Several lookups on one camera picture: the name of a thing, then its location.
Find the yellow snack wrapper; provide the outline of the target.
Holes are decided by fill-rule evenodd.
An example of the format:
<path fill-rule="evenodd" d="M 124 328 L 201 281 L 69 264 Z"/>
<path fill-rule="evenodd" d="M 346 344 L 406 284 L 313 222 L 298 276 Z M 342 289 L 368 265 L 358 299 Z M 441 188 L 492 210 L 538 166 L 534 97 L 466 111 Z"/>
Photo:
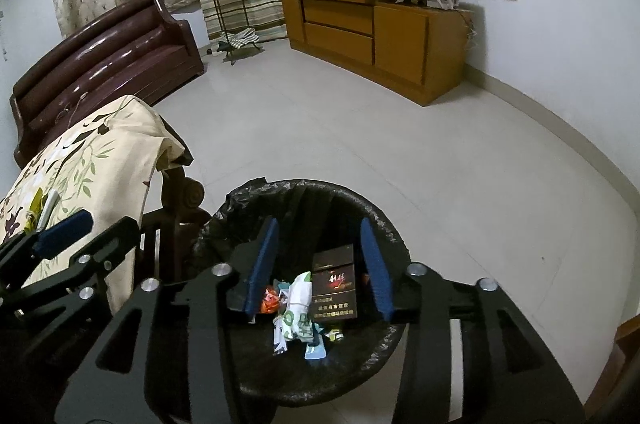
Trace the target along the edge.
<path fill-rule="evenodd" d="M 46 195 L 43 193 L 42 188 L 39 188 L 36 191 L 35 196 L 32 198 L 28 210 L 26 211 L 24 224 L 24 231 L 26 233 L 32 233 L 37 230 L 38 222 L 43 210 L 45 200 Z"/>

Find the orange plastic bag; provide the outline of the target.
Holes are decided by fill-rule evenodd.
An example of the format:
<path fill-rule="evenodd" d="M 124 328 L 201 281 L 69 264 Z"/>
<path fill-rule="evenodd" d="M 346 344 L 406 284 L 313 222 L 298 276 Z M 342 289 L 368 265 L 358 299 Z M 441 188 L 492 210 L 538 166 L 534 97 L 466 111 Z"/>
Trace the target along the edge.
<path fill-rule="evenodd" d="M 277 313 L 280 310 L 280 291 L 268 285 L 262 293 L 262 302 L 260 303 L 260 312 L 262 314 Z"/>

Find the white green plastic bag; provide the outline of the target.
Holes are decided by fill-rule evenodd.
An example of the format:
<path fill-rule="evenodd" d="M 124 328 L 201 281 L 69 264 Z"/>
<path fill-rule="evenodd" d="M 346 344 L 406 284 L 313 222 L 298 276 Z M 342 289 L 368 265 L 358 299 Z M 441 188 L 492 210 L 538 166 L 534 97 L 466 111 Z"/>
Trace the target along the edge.
<path fill-rule="evenodd" d="M 273 320 L 273 353 L 284 354 L 288 343 L 299 340 L 309 346 L 314 344 L 314 323 L 309 314 L 312 300 L 311 272 L 299 274 L 294 281 L 279 284 L 278 315 Z"/>

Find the blue toothpaste tube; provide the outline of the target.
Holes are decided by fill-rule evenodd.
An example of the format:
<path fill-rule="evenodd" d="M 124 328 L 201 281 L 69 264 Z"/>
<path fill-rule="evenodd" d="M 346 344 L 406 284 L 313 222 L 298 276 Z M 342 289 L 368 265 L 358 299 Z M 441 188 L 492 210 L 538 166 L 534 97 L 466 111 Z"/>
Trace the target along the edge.
<path fill-rule="evenodd" d="M 326 358 L 326 346 L 324 346 L 323 329 L 318 323 L 312 325 L 311 341 L 306 344 L 305 359 L 307 361 L 323 360 Z"/>

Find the black cigarette box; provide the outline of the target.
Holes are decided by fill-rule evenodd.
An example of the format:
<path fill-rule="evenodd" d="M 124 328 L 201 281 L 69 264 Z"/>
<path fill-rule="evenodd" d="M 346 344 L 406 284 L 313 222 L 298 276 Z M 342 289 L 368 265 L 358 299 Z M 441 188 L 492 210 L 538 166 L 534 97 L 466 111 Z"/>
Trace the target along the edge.
<path fill-rule="evenodd" d="M 314 254 L 310 314 L 314 322 L 357 317 L 355 250 L 346 245 Z"/>

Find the white green tube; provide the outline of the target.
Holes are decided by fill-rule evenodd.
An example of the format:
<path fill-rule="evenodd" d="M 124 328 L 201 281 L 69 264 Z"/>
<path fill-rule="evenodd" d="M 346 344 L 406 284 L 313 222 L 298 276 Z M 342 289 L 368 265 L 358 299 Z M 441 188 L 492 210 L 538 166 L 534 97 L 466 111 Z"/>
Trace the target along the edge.
<path fill-rule="evenodd" d="M 60 200 L 60 195 L 58 194 L 58 191 L 56 191 L 55 189 L 50 190 L 49 193 L 47 194 L 46 200 L 44 201 L 44 204 L 40 213 L 40 217 L 38 219 L 38 223 L 37 223 L 38 232 L 43 231 L 45 228 L 47 228 L 47 224 L 49 223 L 50 217 L 52 215 L 52 211 L 54 210 L 54 207 L 59 200 Z"/>

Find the black lined trash bin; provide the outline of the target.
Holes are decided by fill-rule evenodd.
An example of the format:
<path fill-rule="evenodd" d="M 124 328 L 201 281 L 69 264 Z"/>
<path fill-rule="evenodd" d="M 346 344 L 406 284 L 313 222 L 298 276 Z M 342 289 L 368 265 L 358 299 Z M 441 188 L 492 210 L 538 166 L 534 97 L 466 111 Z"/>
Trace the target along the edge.
<path fill-rule="evenodd" d="M 410 262 L 403 240 L 382 210 L 348 188 L 329 182 L 294 179 L 250 180 L 230 192 L 204 225 L 194 246 L 194 265 L 213 266 L 257 236 L 268 217 L 279 224 L 279 247 L 272 269 L 277 280 L 308 270 L 312 257 L 346 244 L 360 244 L 360 225 L 370 221 L 390 276 Z M 240 387 L 249 397 L 265 397 L 283 407 L 320 404 L 344 395 L 382 369 L 404 328 L 384 321 L 370 285 L 357 287 L 358 315 L 342 325 L 344 337 L 329 344 L 326 358 L 306 360 L 303 346 L 283 355 L 269 349 L 266 318 L 240 323 L 231 332 Z"/>

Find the floral beige tablecloth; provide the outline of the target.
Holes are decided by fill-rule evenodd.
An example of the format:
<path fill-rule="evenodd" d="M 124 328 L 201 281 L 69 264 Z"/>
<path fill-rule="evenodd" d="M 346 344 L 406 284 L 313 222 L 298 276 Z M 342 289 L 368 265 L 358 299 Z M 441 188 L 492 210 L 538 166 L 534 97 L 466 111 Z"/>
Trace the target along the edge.
<path fill-rule="evenodd" d="M 35 228 L 35 201 L 58 201 L 48 227 L 87 210 L 91 232 L 58 256 L 44 259 L 27 285 L 63 271 L 84 245 L 122 217 L 141 220 L 154 173 L 186 165 L 186 144 L 151 107 L 133 95 L 102 106 L 55 138 L 22 169 L 1 198 L 1 240 Z"/>

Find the dark brown leather sofa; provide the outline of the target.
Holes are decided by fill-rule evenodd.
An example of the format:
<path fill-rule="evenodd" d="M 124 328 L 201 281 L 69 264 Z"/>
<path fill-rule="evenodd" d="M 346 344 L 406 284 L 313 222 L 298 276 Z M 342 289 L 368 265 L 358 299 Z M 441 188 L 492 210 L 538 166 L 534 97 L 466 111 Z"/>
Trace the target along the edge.
<path fill-rule="evenodd" d="M 154 105 L 204 74 L 186 20 L 163 0 L 129 0 L 81 27 L 14 84 L 21 168 L 82 118 L 124 95 Z"/>

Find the black metal plant stand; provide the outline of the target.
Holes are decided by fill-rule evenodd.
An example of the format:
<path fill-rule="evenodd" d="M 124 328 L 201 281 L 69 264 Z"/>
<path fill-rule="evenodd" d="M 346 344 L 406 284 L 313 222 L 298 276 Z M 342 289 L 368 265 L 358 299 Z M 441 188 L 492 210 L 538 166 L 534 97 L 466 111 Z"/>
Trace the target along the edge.
<path fill-rule="evenodd" d="M 224 0 L 212 1 L 220 28 L 216 52 L 224 56 L 224 61 L 233 66 L 240 58 L 262 51 L 258 32 L 250 24 L 245 0 L 239 0 L 235 8 Z"/>

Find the wooden TV cabinet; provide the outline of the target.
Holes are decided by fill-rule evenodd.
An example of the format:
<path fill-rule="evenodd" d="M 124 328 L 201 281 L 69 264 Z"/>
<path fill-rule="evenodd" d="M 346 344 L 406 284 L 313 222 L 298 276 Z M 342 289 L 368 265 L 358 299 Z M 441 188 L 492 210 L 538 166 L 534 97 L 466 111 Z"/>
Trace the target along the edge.
<path fill-rule="evenodd" d="M 427 106 L 461 84 L 470 12 L 435 0 L 282 0 L 292 49 Z"/>

